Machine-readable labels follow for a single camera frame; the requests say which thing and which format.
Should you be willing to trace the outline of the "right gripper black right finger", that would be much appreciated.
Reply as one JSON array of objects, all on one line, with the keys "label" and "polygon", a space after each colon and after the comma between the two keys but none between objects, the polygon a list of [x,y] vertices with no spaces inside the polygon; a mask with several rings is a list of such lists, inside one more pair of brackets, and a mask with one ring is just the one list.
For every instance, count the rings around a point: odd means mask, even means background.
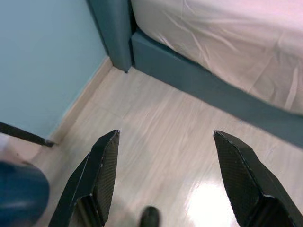
[{"label": "right gripper black right finger", "polygon": [[301,227],[303,216],[254,150],[223,131],[214,140],[224,188],[241,227]]}]

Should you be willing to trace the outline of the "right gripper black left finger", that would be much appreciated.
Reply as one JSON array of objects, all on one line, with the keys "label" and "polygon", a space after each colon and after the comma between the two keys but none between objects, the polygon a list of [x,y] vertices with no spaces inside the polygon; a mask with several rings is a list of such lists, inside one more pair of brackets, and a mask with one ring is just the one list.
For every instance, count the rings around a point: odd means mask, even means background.
[{"label": "right gripper black left finger", "polygon": [[120,131],[100,137],[73,171],[51,218],[51,227],[103,227],[111,207]]}]

